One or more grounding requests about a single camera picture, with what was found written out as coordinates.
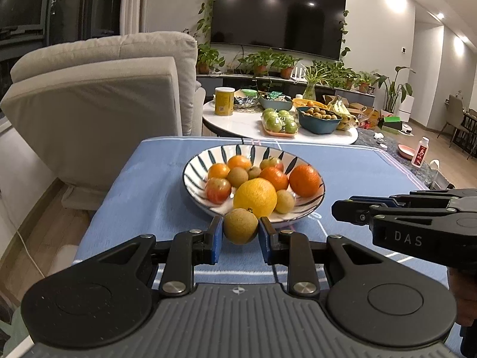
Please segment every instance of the yellow can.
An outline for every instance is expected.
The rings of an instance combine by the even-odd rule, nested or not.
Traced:
[[[234,93],[232,87],[215,88],[215,114],[232,115],[234,112]]]

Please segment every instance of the tablecloth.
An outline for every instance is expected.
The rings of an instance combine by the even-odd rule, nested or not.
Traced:
[[[325,241],[329,234],[342,234],[446,284],[445,267],[377,248],[371,243],[367,226],[336,222],[331,215],[331,205],[338,199],[351,195],[388,197],[407,194],[425,189],[423,183],[388,153],[377,148],[291,141],[158,137],[141,142],[92,219],[75,262],[142,233],[152,233],[157,240],[171,240],[178,232],[205,229],[211,217],[187,194],[182,182],[183,168],[191,157],[204,149],[237,143],[275,147],[299,156],[319,170],[326,187],[324,201],[315,212],[293,224],[292,230],[317,241]],[[320,283],[325,283],[323,269],[318,267],[317,271]],[[277,272],[280,281],[286,281],[286,268],[277,267]],[[263,263],[258,239],[245,246],[235,246],[224,240],[219,263],[195,267],[195,281],[272,283],[274,277],[271,267]],[[454,350],[457,343],[454,337],[450,340]]]

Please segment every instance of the sofa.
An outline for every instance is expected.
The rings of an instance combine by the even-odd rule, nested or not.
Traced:
[[[196,59],[196,41],[170,31],[45,47],[15,64],[0,106],[70,186],[63,205],[96,210],[142,140],[201,135]]]

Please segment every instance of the round white table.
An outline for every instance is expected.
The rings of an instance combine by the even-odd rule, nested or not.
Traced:
[[[204,104],[202,119],[207,129],[221,137],[246,137],[254,140],[273,139],[300,143],[340,145],[353,144],[358,139],[356,128],[347,131],[334,131],[329,135],[315,135],[300,127],[295,138],[270,136],[263,130],[261,113],[234,111],[231,116],[218,116],[214,113],[214,107],[214,101]],[[290,113],[295,113],[295,109],[292,108]]]

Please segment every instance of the bunch of bananas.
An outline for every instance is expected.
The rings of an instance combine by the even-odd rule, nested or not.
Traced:
[[[351,115],[348,109],[343,105],[341,97],[336,97],[328,104],[328,110],[338,114],[342,120],[338,125],[338,130],[347,131],[350,128],[356,128],[358,126],[358,120],[355,116]]]

